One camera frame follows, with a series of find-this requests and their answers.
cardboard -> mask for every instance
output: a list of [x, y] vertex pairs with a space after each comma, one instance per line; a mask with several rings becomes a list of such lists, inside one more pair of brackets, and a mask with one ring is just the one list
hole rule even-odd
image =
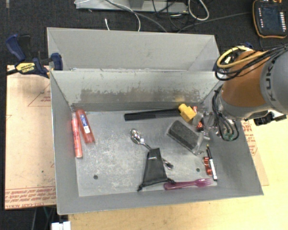
[[50, 80], [7, 77], [5, 209], [56, 204]]

metal spoon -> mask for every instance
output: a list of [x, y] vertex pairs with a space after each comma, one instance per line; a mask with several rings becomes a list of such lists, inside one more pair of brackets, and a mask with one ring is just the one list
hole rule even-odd
[[[139, 144], [139, 145], [143, 145], [145, 146], [148, 150], [151, 150], [152, 148], [147, 145], [145, 142], [144, 142], [144, 138], [141, 136], [141, 133], [138, 132], [136, 129], [132, 129], [130, 131], [130, 134], [131, 134], [131, 140], [136, 143], [136, 144]], [[169, 169], [173, 169], [174, 168], [174, 165], [172, 165], [170, 162], [168, 162], [167, 160], [165, 160], [164, 158], [162, 158], [162, 161], [164, 163], [164, 165]]]

black cable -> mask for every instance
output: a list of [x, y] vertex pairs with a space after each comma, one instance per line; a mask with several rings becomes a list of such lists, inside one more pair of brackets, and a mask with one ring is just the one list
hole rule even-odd
[[[288, 51], [288, 43], [285, 45], [282, 45], [282, 46], [277, 46], [273, 49], [266, 51], [263, 55], [259, 56], [258, 58], [255, 58], [254, 60], [252, 60], [251, 62], [249, 62], [248, 64], [246, 64], [245, 66], [243, 66], [242, 68], [240, 68], [238, 70], [226, 71], [226, 70], [224, 70], [224, 68], [217, 67], [215, 70], [215, 77], [221, 81], [231, 80], [231, 79], [237, 77], [243, 70], [245, 70], [245, 69], [247, 69], [247, 68], [249, 68], [249, 67], [251, 67], [251, 66], [267, 59], [267, 58], [276, 58], [286, 51]], [[226, 76], [228, 76], [228, 78], [220, 78], [218, 76], [218, 74], [226, 75]]]
[[[220, 93], [220, 90], [222, 88], [223, 85], [221, 85], [216, 91], [214, 96], [212, 97], [212, 110], [213, 113], [215, 115], [215, 120], [216, 120], [216, 124], [220, 133], [220, 136], [223, 140], [225, 141], [234, 141], [239, 137], [239, 131], [238, 131], [238, 127], [236, 124], [236, 121], [233, 120], [234, 123], [234, 127], [231, 125], [231, 123], [229, 122], [228, 119], [226, 119], [223, 114], [217, 109], [217, 103], [216, 103], [216, 99], [218, 94]], [[224, 128], [226, 129], [226, 132], [228, 134], [230, 134], [231, 136], [235, 135], [235, 137], [230, 138], [230, 139], [226, 139], [224, 137], [224, 134], [222, 132], [222, 127], [221, 127], [221, 123], [223, 124]]]
[[167, 8], [167, 16], [168, 16], [169, 22], [170, 22], [177, 30], [181, 30], [180, 27], [176, 26], [175, 23], [173, 23], [173, 21], [172, 21], [172, 19], [171, 19], [171, 16], [169, 15], [169, 12], [168, 12], [168, 0], [167, 0], [167, 6], [166, 6], [166, 8]]
[[49, 216], [48, 216], [48, 218], [47, 218], [47, 221], [46, 221], [44, 230], [47, 230], [47, 227], [48, 227], [48, 225], [49, 225], [49, 222], [51, 222], [51, 220], [52, 220], [53, 217], [54, 217], [55, 211], [56, 211], [55, 208], [52, 208], [52, 209], [50, 210], [50, 213], [49, 213]]
[[244, 13], [236, 13], [236, 14], [232, 14], [232, 15], [227, 15], [227, 16], [223, 16], [223, 17], [219, 17], [219, 18], [215, 18], [215, 19], [211, 19], [211, 20], [207, 20], [207, 21], [203, 21], [203, 22], [198, 22], [198, 23], [194, 23], [191, 25], [187, 25], [185, 27], [183, 27], [181, 30], [179, 30], [177, 33], [181, 33], [182, 31], [193, 27], [193, 26], [197, 26], [203, 23], [207, 23], [207, 22], [212, 22], [212, 21], [218, 21], [218, 20], [223, 20], [223, 19], [227, 19], [227, 18], [231, 18], [231, 17], [235, 17], [235, 16], [239, 16], [239, 15], [245, 15], [245, 14], [249, 14], [250, 12], [244, 12]]
[[175, 2], [177, 2], [178, 0], [175, 0], [173, 1], [171, 4], [167, 5], [166, 7], [160, 9], [160, 10], [156, 10], [156, 6], [155, 6], [155, 0], [152, 0], [152, 3], [153, 3], [153, 7], [154, 7], [154, 10], [155, 10], [155, 14], [158, 14], [158, 13], [161, 13], [163, 12], [164, 10], [168, 9], [170, 6], [174, 5]]
[[149, 18], [148, 16], [143, 15], [143, 14], [141, 14], [141, 13], [136, 13], [136, 12], [134, 12], [134, 11], [132, 11], [132, 10], [128, 10], [128, 9], [126, 9], [126, 8], [124, 8], [124, 7], [116, 4], [116, 3], [111, 2], [110, 0], [105, 0], [105, 1], [107, 1], [108, 3], [112, 4], [113, 6], [115, 6], [115, 7], [117, 7], [117, 8], [120, 8], [120, 9], [122, 9], [122, 10], [124, 10], [124, 11], [130, 12], [130, 13], [133, 13], [133, 14], [136, 14], [136, 15], [138, 15], [138, 16], [144, 17], [144, 18], [152, 21], [153, 23], [157, 24], [160, 28], [162, 28], [162, 30], [163, 30], [164, 32], [167, 33], [167, 30], [166, 30], [159, 22], [157, 22], [157, 21]]
[[33, 216], [33, 220], [32, 220], [31, 230], [34, 230], [34, 229], [35, 229], [36, 213], [37, 213], [37, 207], [35, 208], [35, 211], [34, 211], [34, 216]]

pen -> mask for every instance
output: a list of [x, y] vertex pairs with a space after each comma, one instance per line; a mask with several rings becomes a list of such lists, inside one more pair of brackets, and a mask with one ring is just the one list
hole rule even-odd
[[209, 149], [209, 144], [207, 144], [207, 146], [206, 146], [206, 151], [207, 151], [207, 155], [208, 155], [208, 158], [209, 158], [209, 165], [210, 165], [210, 168], [211, 168], [211, 171], [212, 171], [212, 178], [213, 178], [214, 181], [216, 181], [217, 180], [216, 168], [215, 168], [215, 165], [213, 163], [213, 159], [212, 159], [211, 152], [210, 152], [210, 149]]
[[76, 158], [82, 158], [82, 146], [76, 113], [72, 113], [72, 132]]

red tube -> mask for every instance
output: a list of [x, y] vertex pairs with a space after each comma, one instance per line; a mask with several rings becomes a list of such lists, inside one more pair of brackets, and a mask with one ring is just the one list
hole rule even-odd
[[76, 158], [82, 158], [82, 146], [76, 113], [72, 113], [72, 132]]
[[90, 124], [88, 123], [85, 111], [83, 109], [78, 109], [76, 111], [76, 116], [78, 119], [79, 127], [81, 129], [85, 143], [92, 143], [95, 141], [94, 135]]

